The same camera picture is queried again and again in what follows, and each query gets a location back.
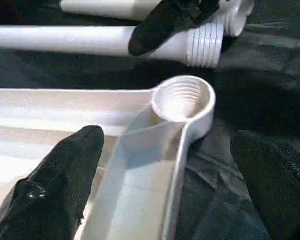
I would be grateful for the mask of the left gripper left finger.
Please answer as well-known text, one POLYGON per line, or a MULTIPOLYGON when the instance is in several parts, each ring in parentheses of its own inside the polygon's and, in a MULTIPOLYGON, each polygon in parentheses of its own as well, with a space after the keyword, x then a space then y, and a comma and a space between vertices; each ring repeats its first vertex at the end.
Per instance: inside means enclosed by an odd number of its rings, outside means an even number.
POLYGON ((18 180, 0 207, 0 240, 74 239, 104 143, 100 126, 85 126, 18 180))

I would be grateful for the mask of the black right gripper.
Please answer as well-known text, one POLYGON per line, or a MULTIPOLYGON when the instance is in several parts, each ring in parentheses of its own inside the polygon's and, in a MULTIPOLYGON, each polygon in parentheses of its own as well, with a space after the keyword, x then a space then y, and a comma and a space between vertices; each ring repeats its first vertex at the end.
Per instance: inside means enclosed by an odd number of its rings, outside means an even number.
POLYGON ((220 9, 219 0, 162 0, 133 31, 128 52, 139 57, 173 35, 201 25, 220 9))

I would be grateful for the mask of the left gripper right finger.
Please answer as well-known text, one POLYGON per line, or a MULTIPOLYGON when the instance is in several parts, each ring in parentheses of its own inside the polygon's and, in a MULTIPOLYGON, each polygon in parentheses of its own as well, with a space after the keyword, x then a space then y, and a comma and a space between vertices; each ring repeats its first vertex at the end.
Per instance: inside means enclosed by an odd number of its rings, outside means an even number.
POLYGON ((270 238, 300 240, 300 152, 250 131, 235 133, 230 151, 270 238))

